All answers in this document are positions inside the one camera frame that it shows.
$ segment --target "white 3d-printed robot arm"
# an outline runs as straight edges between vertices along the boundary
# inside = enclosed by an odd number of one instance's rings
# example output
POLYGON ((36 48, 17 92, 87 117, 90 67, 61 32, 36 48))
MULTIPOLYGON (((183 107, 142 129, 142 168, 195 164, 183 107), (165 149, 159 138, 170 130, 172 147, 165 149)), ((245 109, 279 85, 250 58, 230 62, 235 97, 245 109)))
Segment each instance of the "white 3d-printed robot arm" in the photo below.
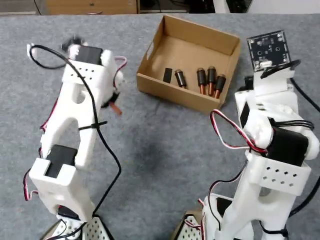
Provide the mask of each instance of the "white 3d-printed robot arm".
POLYGON ((263 240, 285 239, 287 219, 311 172, 304 160, 314 159, 319 153, 313 124, 299 115, 297 95, 287 83, 295 71, 283 31, 250 38, 248 42, 250 50, 258 53, 256 59, 251 53, 254 76, 248 84, 251 87, 246 85, 246 89, 236 92, 235 101, 244 132, 257 147, 267 151, 246 151, 247 165, 233 199, 210 195, 216 218, 208 207, 208 197, 205 198, 202 214, 206 216, 204 229, 208 240, 253 240, 253 220, 260 220, 263 240), (272 53, 281 50, 282 42, 283 54, 268 60, 272 53), (260 196, 262 188, 270 193, 260 196))
MULTIPOLYGON (((69 56, 69 61, 84 77, 94 97, 99 117, 102 105, 115 94, 114 81, 123 78, 115 58, 109 50, 79 44, 70 46, 69 56)), ((72 217, 79 223, 93 218, 95 206, 82 185, 78 169, 85 169, 90 164, 96 138, 92 98, 67 64, 59 97, 41 137, 42 157, 36 159, 29 172, 40 199, 51 213, 61 215, 62 209, 71 210, 72 217), (74 120, 80 134, 78 149, 59 145, 63 133, 74 120)))

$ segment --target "white plastic bracket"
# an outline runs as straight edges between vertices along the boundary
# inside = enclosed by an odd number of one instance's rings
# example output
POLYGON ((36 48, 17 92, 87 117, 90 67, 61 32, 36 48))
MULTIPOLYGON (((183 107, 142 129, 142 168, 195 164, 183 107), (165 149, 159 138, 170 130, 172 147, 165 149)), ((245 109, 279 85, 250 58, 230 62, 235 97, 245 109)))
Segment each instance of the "white plastic bracket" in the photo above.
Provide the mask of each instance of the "white plastic bracket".
MULTIPOLYGON (((111 51, 105 50, 101 55, 101 61, 103 66, 70 60, 86 80, 94 97, 98 116, 101 105, 112 97, 113 79, 117 71, 111 51)), ((53 145, 59 143, 61 135, 73 120, 77 121, 79 128, 90 126, 95 122, 89 92, 76 72, 67 65, 62 77, 58 101, 47 123, 45 134, 41 138, 43 158, 47 157, 53 145), (82 102, 77 102, 79 95, 84 98, 82 102)), ((80 144, 75 157, 75 166, 85 168, 91 160, 97 131, 94 128, 87 128, 81 130, 79 134, 80 144)))
POLYGON ((82 185, 78 170, 63 164, 57 178, 53 178, 46 176, 49 165, 49 160, 37 158, 29 172, 43 204, 52 214, 57 214, 59 206, 65 206, 78 214, 81 221, 90 221, 95 206, 82 185))

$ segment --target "drawer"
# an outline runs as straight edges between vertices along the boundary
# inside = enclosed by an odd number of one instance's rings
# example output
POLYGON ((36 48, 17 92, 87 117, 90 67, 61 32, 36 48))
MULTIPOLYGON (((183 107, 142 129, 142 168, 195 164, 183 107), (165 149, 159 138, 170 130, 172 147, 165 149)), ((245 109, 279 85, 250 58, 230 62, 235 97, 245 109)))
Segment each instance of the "drawer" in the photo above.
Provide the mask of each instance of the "drawer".
POLYGON ((136 14, 136 0, 46 0, 51 15, 136 14))

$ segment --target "gray carpet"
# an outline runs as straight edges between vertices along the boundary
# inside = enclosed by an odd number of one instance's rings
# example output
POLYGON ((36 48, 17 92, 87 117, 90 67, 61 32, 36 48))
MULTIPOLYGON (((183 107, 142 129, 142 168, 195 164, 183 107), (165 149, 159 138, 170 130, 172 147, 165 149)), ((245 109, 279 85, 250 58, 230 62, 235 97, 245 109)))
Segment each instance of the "gray carpet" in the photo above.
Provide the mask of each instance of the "gray carpet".
MULTIPOLYGON (((296 80, 318 103, 320 75, 320 15, 180 15, 241 37, 242 54, 222 111, 237 119, 233 98, 252 73, 246 37, 284 29, 292 59, 301 59, 296 80)), ((25 202, 22 178, 37 157, 39 126, 57 96, 62 71, 44 70, 29 61, 26 44, 58 49, 74 33, 92 45, 128 58, 125 82, 117 104, 121 118, 110 110, 101 113, 107 141, 120 159, 123 172, 98 213, 117 240, 167 240, 185 210, 198 206, 209 185, 234 176, 245 161, 244 153, 226 149, 214 134, 209 117, 202 113, 141 93, 136 71, 151 42, 161 15, 118 16, 23 16, 0 18, 0 239, 36 240, 55 221, 35 197, 25 202)), ((52 56, 41 57, 56 64, 52 56)), ((314 122, 320 137, 320 118, 299 96, 300 114, 314 122)), ((228 141, 237 142, 235 132, 220 121, 228 141)), ((76 125, 61 142, 75 147, 76 125)), ((320 174, 319 159, 309 162, 312 173, 300 203, 320 174)), ((117 172, 116 165, 99 140, 93 161, 83 173, 94 203, 117 172)), ((232 196, 236 185, 223 184, 217 192, 232 196)), ((320 234, 320 198, 288 221, 291 240, 315 240, 320 234)), ((257 237, 261 235, 257 228, 257 237)))

